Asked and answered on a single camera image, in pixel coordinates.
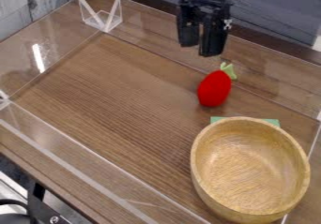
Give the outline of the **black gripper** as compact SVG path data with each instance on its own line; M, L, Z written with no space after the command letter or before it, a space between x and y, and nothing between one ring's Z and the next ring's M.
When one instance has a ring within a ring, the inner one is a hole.
M203 21L199 55L210 57L223 52L231 29L231 5L231 0L179 0L176 31L182 47L199 43L199 23Z

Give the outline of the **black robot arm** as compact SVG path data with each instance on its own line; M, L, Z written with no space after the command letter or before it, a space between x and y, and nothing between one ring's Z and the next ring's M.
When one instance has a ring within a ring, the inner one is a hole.
M231 0L179 0L176 8L178 42L199 47L199 55L217 56L225 50L231 29Z

